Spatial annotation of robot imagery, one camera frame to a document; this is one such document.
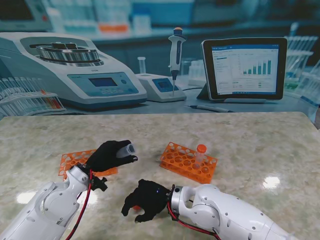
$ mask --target red cable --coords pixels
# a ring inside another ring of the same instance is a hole
[[[218,234],[214,233],[214,232],[210,232],[210,231],[207,231],[207,230],[204,230],[204,229],[201,229],[201,228],[198,228],[198,227],[193,227],[193,226],[188,226],[186,224],[184,224],[183,222],[181,222],[179,219],[177,219],[177,217],[174,215],[174,213],[172,212],[171,210],[171,207],[170,207],[170,204],[169,202],[167,203],[167,206],[168,206],[168,210],[169,210],[169,213],[170,215],[178,221],[178,223],[188,229],[192,229],[192,230],[195,230],[195,231],[198,231],[200,233],[203,233],[203,234],[208,234],[208,235],[213,235],[217,240],[221,240],[221,238],[218,236]]]
[[[72,231],[70,232],[70,234],[67,236],[67,238],[65,240],[70,240],[72,238],[72,236],[75,234],[77,228],[78,228],[78,225],[81,221],[81,218],[86,210],[86,207],[87,207],[87,204],[88,204],[88,200],[89,200],[89,196],[90,196],[90,191],[91,191],[91,182],[92,182],[92,170],[90,169],[90,182],[89,182],[89,186],[88,186],[88,191],[86,192],[86,197],[85,197],[85,201],[84,201],[84,204],[83,204],[83,207],[82,207],[82,210],[80,212],[80,215],[78,217],[78,220],[76,221]]]

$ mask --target tablet stand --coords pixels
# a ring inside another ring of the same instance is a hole
[[[209,91],[207,84],[204,85],[199,95],[196,97],[197,99],[211,101],[215,103],[229,103],[229,104],[263,104],[266,99],[255,99],[255,98],[227,98],[227,99],[217,99],[211,100],[209,98]]]

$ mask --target table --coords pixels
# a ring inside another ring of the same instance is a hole
[[[0,121],[0,232],[44,183],[62,181],[63,153],[125,139],[136,145],[139,160],[108,176],[106,192],[92,192],[75,240],[212,239],[171,221],[165,210],[139,224],[133,210],[121,214],[140,179],[167,188],[199,185],[159,167],[170,141],[192,149],[205,144],[218,158],[213,185],[256,206],[300,240],[319,237],[320,135],[299,112],[5,117]]]

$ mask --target display screen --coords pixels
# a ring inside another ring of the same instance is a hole
[[[162,89],[170,87],[166,81],[159,81],[158,84],[159,84],[160,88],[162,88]]]
[[[0,20],[26,21],[34,17],[25,0],[1,0]]]
[[[96,87],[118,86],[111,77],[89,78],[89,80]]]
[[[218,95],[275,95],[278,44],[239,44],[212,47]]]

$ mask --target tablet screen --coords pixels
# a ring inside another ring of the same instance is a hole
[[[275,95],[278,54],[278,44],[213,46],[217,94]]]

